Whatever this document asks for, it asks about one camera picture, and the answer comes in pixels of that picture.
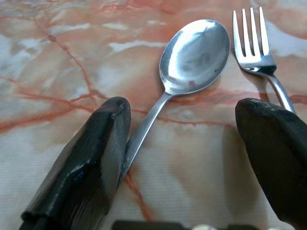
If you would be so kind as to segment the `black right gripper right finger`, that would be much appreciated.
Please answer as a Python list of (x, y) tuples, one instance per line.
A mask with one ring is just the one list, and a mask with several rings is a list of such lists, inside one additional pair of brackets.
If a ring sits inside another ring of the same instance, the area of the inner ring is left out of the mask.
[(270, 102), (245, 98), (236, 126), (250, 165), (279, 220), (307, 230), (307, 124)]

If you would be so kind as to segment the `silver metal fork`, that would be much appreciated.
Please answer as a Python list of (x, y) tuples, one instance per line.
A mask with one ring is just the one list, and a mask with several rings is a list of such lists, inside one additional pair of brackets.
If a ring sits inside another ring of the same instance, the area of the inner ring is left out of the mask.
[(280, 81), (274, 76), (277, 66), (270, 52), (262, 7), (259, 7), (260, 40), (257, 36), (255, 17), (252, 8), (250, 8), (250, 22), (252, 32), (252, 48), (250, 47), (249, 42), (245, 9), (242, 9), (244, 46), (241, 46), (240, 42), (237, 14), (235, 10), (233, 11), (233, 39), (237, 62), (240, 68), (244, 71), (267, 79), (274, 89), (281, 106), (284, 109), (295, 113), (295, 109), (288, 94), (286, 93), (286, 90), (283, 88)]

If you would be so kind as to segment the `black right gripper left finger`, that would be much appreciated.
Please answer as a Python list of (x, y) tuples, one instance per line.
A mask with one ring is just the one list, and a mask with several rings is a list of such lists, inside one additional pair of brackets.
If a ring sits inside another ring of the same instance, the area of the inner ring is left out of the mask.
[(130, 116), (123, 97), (106, 100), (91, 114), (22, 213), (19, 230), (95, 230), (118, 188)]

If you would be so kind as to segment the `silver metal spoon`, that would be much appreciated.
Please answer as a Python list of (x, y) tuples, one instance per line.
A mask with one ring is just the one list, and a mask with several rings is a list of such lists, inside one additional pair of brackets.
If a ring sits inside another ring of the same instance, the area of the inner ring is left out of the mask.
[(126, 144), (120, 183), (164, 105), (174, 96), (198, 92), (212, 85), (224, 70), (229, 53), (228, 31), (215, 20), (190, 22), (172, 37), (159, 62), (164, 92)]

